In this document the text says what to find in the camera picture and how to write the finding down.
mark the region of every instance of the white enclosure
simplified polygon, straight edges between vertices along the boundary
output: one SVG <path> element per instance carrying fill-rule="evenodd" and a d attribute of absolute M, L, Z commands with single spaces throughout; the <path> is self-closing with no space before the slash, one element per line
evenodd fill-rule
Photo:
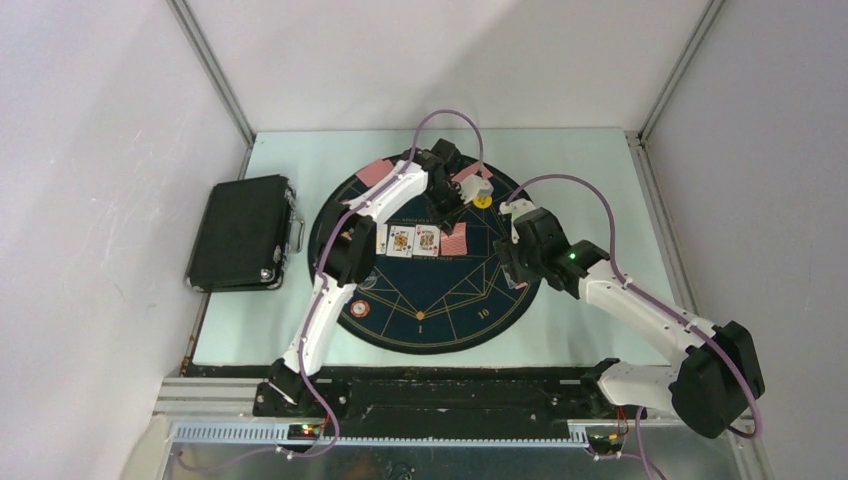
<path fill-rule="evenodd" d="M 634 263 L 753 334 L 775 478 L 842 478 L 846 18 L 839 0 L 0 2 L 0 476 L 121 474 L 197 345 L 183 274 L 209 190 L 257 132 L 448 107 L 631 132 L 627 198 L 671 240 Z"/>
<path fill-rule="evenodd" d="M 0 32 L 0 477 L 116 478 L 244 144 L 164 2 L 2 2 Z"/>
<path fill-rule="evenodd" d="M 444 106 L 485 128 L 636 130 L 706 4 L 192 2 L 256 131 L 415 128 Z"/>

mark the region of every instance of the robotic arm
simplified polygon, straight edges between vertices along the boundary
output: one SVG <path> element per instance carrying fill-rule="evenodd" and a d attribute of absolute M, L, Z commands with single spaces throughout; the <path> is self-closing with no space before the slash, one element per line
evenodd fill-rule
<path fill-rule="evenodd" d="M 398 158 L 408 156 L 407 151 Z M 492 195 L 491 183 L 480 175 L 469 175 L 459 183 L 452 180 L 461 159 L 454 144 L 439 140 L 430 150 L 417 150 L 411 162 L 398 160 L 389 175 L 361 196 L 325 209 L 318 231 L 318 251 L 326 256 L 323 272 L 317 272 L 313 279 L 310 309 L 298 328 L 299 334 L 272 366 L 268 379 L 269 386 L 286 401 L 300 406 L 310 401 L 301 379 L 299 356 L 303 356 L 302 368 L 307 376 L 321 369 L 342 307 L 374 268 L 377 225 L 412 198 L 423 195 L 428 200 L 430 219 L 442 231 L 451 233 L 475 198 Z M 347 220 L 337 229 L 345 215 Z"/>
<path fill-rule="evenodd" d="M 548 210 L 518 199 L 502 204 L 500 211 L 512 219 L 511 238 L 495 243 L 511 285 L 520 287 L 544 278 L 554 289 L 564 290 L 627 323 L 669 362 L 669 366 L 637 366 L 619 359 L 604 360 L 581 380 L 596 394 L 598 409 L 644 405 L 679 416 L 705 437 L 720 435 L 748 404 L 727 366 L 693 334 L 694 327 L 712 334 L 742 372 L 754 397 L 762 395 L 762 374 L 745 328 L 736 322 L 718 327 L 666 303 L 665 307 L 689 321 L 683 326 L 637 295 L 630 288 L 629 276 L 625 274 L 622 282 L 607 252 L 586 240 L 570 244 Z"/>

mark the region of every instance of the purple cable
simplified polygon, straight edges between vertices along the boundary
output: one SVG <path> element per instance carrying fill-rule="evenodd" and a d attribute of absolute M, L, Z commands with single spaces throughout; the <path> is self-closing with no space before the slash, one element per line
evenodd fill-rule
<path fill-rule="evenodd" d="M 654 474 L 651 473 L 651 461 L 648 460 L 648 454 L 645 453 L 645 442 L 642 441 L 642 413 L 644 412 L 645 407 L 636 409 L 636 444 L 639 445 L 639 459 L 642 460 L 642 466 L 645 467 L 648 480 L 654 480 Z"/>
<path fill-rule="evenodd" d="M 675 322 L 680 324 L 682 327 L 687 328 L 689 331 L 694 333 L 698 338 L 703 340 L 704 343 L 706 343 L 710 348 L 712 348 L 713 351 L 716 352 L 716 354 L 719 356 L 719 358 L 721 358 L 721 360 L 724 362 L 724 364 L 727 365 L 727 368 L 730 370 L 730 373 L 733 374 L 733 378 L 735 378 L 736 381 L 739 383 L 739 387 L 742 389 L 742 393 L 745 395 L 745 399 L 748 402 L 748 406 L 751 408 L 751 416 L 754 417 L 754 431 L 752 433 L 742 432 L 742 431 L 740 431 L 739 429 L 737 429 L 733 426 L 729 426 L 727 429 L 730 430 L 731 432 L 733 432 L 734 434 L 739 435 L 742 438 L 754 439 L 754 438 L 758 438 L 759 436 L 761 436 L 763 434 L 762 433 L 763 432 L 763 420 L 762 420 L 762 415 L 760 414 L 760 407 L 757 405 L 757 399 L 754 398 L 754 392 L 751 391 L 751 387 L 748 385 L 747 380 L 745 380 L 745 376 L 742 375 L 742 372 L 739 371 L 739 367 L 737 367 L 736 364 L 733 363 L 733 360 L 730 358 L 730 356 L 727 354 L 727 352 L 725 352 L 724 349 L 722 349 L 712 338 L 710 338 L 710 336 L 705 334 L 698 327 L 693 326 L 693 327 L 689 328 L 689 321 L 686 320 L 682 315 L 680 315 L 679 313 L 677 313 L 673 309 L 671 309 L 664 302 L 660 301 L 659 299 L 657 299 L 653 295 L 649 294 L 648 292 L 642 290 L 641 288 L 639 288 L 637 285 L 634 285 L 633 283 L 630 283 L 630 284 L 625 283 L 625 281 L 627 279 L 625 278 L 624 274 L 621 273 L 621 270 L 618 267 L 618 262 L 616 260 L 616 254 L 615 254 L 615 219 L 613 217 L 612 208 L 610 207 L 609 202 L 607 201 L 606 197 L 604 197 L 604 195 L 601 193 L 600 190 L 598 190 L 594 185 L 587 182 L 586 180 L 583 180 L 580 177 L 575 177 L 573 175 L 553 173 L 553 174 L 550 174 L 550 175 L 541 175 L 541 176 L 538 176 L 538 177 L 535 177 L 535 178 L 531 178 L 530 180 L 524 182 L 517 189 L 515 189 L 514 192 L 512 192 L 512 195 L 509 196 L 506 203 L 509 204 L 510 202 L 512 202 L 512 200 L 522 190 L 524 190 L 529 185 L 532 185 L 536 182 L 540 182 L 542 180 L 548 180 L 548 179 L 552 179 L 552 178 L 559 178 L 559 179 L 563 179 L 563 180 L 571 180 L 573 182 L 577 182 L 577 183 L 583 185 L 584 187 L 588 188 L 589 190 L 591 190 L 592 193 L 594 193 L 595 196 L 598 197 L 598 199 L 604 205 L 604 210 L 606 210 L 607 217 L 609 218 L 609 224 L 610 224 L 610 267 L 612 268 L 612 271 L 615 274 L 616 278 L 618 278 L 618 281 L 625 284 L 625 288 L 629 288 L 629 289 L 633 290 L 634 293 L 636 293 L 637 295 L 639 295 L 640 297 L 645 299 L 648 303 L 652 304 L 653 306 L 655 306 L 656 308 L 661 310 L 663 313 L 665 313 L 666 315 L 671 317 Z"/>
<path fill-rule="evenodd" d="M 586 452 L 587 454 L 589 454 L 592 457 L 598 457 L 598 460 L 619 460 L 621 458 L 630 458 L 630 459 L 633 459 L 633 460 L 640 460 L 640 461 L 642 460 L 642 457 L 640 457 L 639 455 L 634 455 L 632 453 L 622 453 L 619 456 L 619 455 L 615 455 L 615 454 L 599 455 L 597 452 L 593 451 L 591 448 L 583 450 L 583 451 Z M 665 474 L 662 473 L 662 470 L 660 470 L 660 468 L 657 467 L 653 462 L 648 461 L 648 465 L 651 467 L 651 469 L 654 472 L 657 473 L 657 475 L 660 476 L 661 480 L 668 480 L 668 478 L 666 478 Z"/>
<path fill-rule="evenodd" d="M 336 417 L 336 412 L 334 412 L 333 409 L 330 407 L 330 404 L 327 403 L 326 400 L 324 400 L 324 397 L 322 397 L 321 394 L 318 393 L 318 390 L 315 388 L 315 385 L 312 384 L 312 381 L 309 380 L 309 376 L 306 374 L 306 367 L 304 365 L 305 362 L 303 361 L 303 345 L 306 343 L 306 332 L 309 331 L 309 325 L 312 323 L 312 317 L 315 316 L 315 310 L 318 309 L 318 305 L 324 298 L 324 289 L 327 288 L 328 280 L 327 275 L 324 274 L 324 264 L 327 262 L 327 257 L 329 256 L 330 248 L 332 248 L 333 246 L 333 241 L 335 240 L 336 236 L 338 236 L 339 231 L 341 230 L 345 222 L 347 222 L 350 217 L 352 217 L 356 212 L 362 210 L 363 208 L 365 208 L 364 202 L 345 212 L 345 214 L 342 215 L 342 218 L 339 219 L 339 222 L 333 228 L 333 232 L 330 234 L 330 240 L 329 242 L 327 242 L 327 246 L 324 248 L 324 254 L 321 255 L 321 262 L 318 264 L 318 269 L 316 270 L 316 273 L 321 278 L 321 290 L 318 292 L 318 296 L 315 297 L 315 301 L 312 302 L 312 305 L 309 307 L 309 314 L 306 316 L 306 322 L 304 322 L 303 330 L 300 332 L 300 344 L 297 348 L 297 363 L 300 367 L 300 378 L 303 379 L 303 384 L 306 385 L 306 389 L 309 390 L 309 393 L 311 393 L 313 397 L 315 397 L 315 400 L 317 400 L 318 403 L 324 408 L 324 411 L 327 412 L 327 416 L 330 417 L 330 421 L 333 422 L 333 438 L 332 440 L 330 440 L 330 443 L 328 443 L 326 447 L 322 448 L 317 452 L 308 451 L 305 453 L 297 453 L 288 451 L 287 455 L 290 455 L 291 457 L 317 457 L 319 455 L 327 453 L 331 448 L 336 445 L 336 442 L 339 441 L 341 431 L 339 427 L 339 419 Z"/>
<path fill-rule="evenodd" d="M 477 128 L 477 125 L 474 124 L 474 121 L 471 120 L 471 118 L 469 118 L 468 115 L 466 115 L 466 114 L 464 114 L 464 113 L 462 113 L 458 110 L 452 110 L 450 108 L 443 108 L 443 109 L 431 112 L 429 115 L 427 115 L 426 117 L 424 117 L 421 120 L 421 122 L 418 124 L 418 127 L 415 128 L 415 135 L 412 136 L 412 148 L 409 149 L 409 158 L 406 159 L 406 164 L 403 166 L 400 173 L 404 173 L 406 171 L 407 167 L 409 167 L 409 165 L 412 164 L 411 163 L 412 159 L 415 158 L 415 147 L 418 146 L 418 135 L 421 134 L 421 130 L 424 129 L 424 125 L 426 125 L 427 122 L 429 122 L 431 118 L 435 117 L 436 115 L 443 114 L 443 113 L 447 113 L 449 115 L 456 115 L 457 117 L 465 120 L 466 123 L 468 123 L 468 125 L 471 127 L 471 129 L 474 130 L 474 134 L 477 135 L 477 144 L 480 147 L 480 155 L 479 155 L 480 158 L 478 160 L 479 163 L 480 163 L 480 166 L 479 166 L 477 171 L 480 172 L 480 173 L 483 173 L 483 136 L 480 134 L 480 129 Z"/>

